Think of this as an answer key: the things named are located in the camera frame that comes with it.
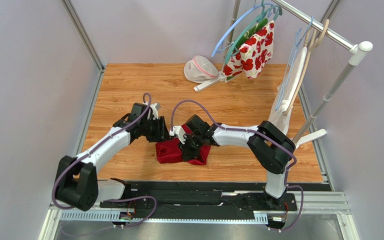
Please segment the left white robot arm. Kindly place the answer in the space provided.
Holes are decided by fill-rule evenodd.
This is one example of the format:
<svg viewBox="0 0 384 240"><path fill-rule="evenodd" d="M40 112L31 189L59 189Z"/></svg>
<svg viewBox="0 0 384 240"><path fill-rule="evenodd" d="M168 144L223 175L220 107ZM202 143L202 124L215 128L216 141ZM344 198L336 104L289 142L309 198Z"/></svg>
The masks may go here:
<svg viewBox="0 0 384 240"><path fill-rule="evenodd" d="M52 201L61 209L88 211L95 203L120 200L126 182L112 178L98 180L98 173L119 151L136 139L150 143L170 139L159 103L134 103L130 113L116 121L93 146L77 154L65 155L58 164Z"/></svg>

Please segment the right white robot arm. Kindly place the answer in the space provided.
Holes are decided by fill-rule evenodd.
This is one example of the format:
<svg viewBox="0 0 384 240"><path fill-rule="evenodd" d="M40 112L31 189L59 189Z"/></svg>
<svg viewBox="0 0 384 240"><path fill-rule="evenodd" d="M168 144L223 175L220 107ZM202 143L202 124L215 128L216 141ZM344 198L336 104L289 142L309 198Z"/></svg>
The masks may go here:
<svg viewBox="0 0 384 240"><path fill-rule="evenodd" d="M196 159L203 146L237 146L250 149L267 171L265 192L280 200L286 193L287 167L296 145L274 124L264 120L259 125L239 127L222 123L209 125L193 115L186 122L190 132L182 126L172 127L169 134L179 139L183 161Z"/></svg>

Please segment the dark red cloth napkin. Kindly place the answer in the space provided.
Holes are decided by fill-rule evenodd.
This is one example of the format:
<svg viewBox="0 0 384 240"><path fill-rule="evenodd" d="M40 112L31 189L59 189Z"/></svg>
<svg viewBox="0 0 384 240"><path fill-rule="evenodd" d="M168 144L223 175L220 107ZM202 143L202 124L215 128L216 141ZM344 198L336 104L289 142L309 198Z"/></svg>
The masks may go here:
<svg viewBox="0 0 384 240"><path fill-rule="evenodd" d="M178 147L179 139L168 135L169 139L155 144L156 159L160 164L189 163L196 166L206 166L211 146L204 145L200 149L199 156L194 159L183 161L183 153Z"/></svg>

